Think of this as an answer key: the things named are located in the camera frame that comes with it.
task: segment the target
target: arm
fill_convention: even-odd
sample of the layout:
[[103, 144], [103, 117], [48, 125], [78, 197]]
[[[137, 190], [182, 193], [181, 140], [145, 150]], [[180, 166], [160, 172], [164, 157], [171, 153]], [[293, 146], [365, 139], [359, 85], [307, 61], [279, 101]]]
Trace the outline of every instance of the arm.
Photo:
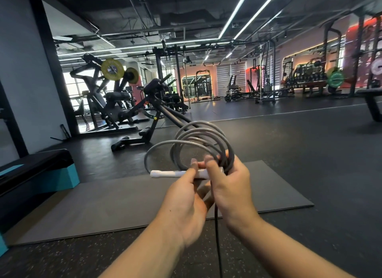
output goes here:
[[227, 176], [219, 171], [210, 156], [206, 156], [199, 167], [207, 168], [215, 201], [229, 230], [272, 275], [280, 278], [352, 277], [258, 215], [252, 202], [249, 171], [236, 156]]
[[166, 193], [162, 206], [150, 225], [100, 278], [170, 277], [183, 250], [195, 242], [206, 220], [213, 198], [203, 198], [211, 185], [200, 188], [194, 182], [196, 160]]

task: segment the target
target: gray wall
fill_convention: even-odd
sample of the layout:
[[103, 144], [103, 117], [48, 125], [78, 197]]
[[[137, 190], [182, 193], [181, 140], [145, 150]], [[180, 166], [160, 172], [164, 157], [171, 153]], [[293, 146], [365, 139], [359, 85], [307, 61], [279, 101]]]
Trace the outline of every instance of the gray wall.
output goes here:
[[0, 119], [0, 166], [19, 159], [12, 137], [3, 119]]
[[29, 153], [68, 125], [29, 0], [0, 0], [0, 80]]

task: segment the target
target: exercise mat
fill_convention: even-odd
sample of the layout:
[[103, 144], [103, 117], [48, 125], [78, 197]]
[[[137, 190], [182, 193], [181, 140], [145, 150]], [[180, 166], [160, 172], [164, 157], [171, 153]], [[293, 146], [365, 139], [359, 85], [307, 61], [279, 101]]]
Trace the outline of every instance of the exercise mat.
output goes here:
[[[259, 212], [313, 206], [263, 161], [245, 163], [251, 172], [252, 198]], [[7, 245], [147, 226], [175, 179], [135, 176], [79, 184], [57, 192], [4, 235]], [[208, 213], [213, 218], [213, 208]]]

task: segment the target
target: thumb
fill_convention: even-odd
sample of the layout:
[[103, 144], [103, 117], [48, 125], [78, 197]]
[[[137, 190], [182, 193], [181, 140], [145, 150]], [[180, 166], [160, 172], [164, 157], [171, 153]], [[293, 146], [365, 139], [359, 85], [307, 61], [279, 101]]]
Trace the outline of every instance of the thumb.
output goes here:
[[217, 162], [213, 159], [211, 155], [206, 155], [204, 157], [204, 164], [206, 165], [206, 169], [208, 172], [208, 176], [210, 177], [211, 184], [218, 186], [221, 184], [224, 179], [226, 178], [226, 175], [222, 173], [222, 171], [219, 168], [219, 165]]

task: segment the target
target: black bench top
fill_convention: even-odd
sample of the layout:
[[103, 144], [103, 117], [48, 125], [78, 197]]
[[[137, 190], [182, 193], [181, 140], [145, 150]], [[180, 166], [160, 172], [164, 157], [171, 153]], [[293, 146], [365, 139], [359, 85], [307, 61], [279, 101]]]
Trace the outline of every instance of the black bench top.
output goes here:
[[44, 171], [66, 168], [72, 164], [70, 152], [60, 149], [30, 154], [3, 165], [0, 167], [0, 196]]
[[356, 94], [362, 96], [382, 96], [382, 88], [361, 89]]

